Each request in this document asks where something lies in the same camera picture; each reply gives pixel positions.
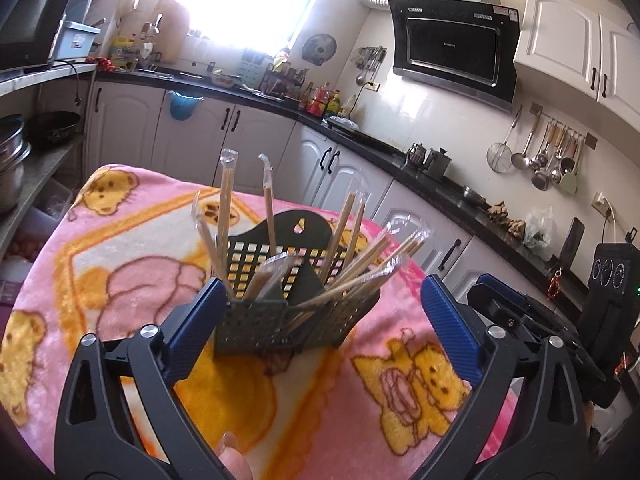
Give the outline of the left hand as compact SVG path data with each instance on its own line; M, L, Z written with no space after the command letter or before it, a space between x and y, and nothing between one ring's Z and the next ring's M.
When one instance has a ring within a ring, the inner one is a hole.
M252 480L250 465L238 450L238 441L232 432L225 432L215 448L215 454L236 480Z

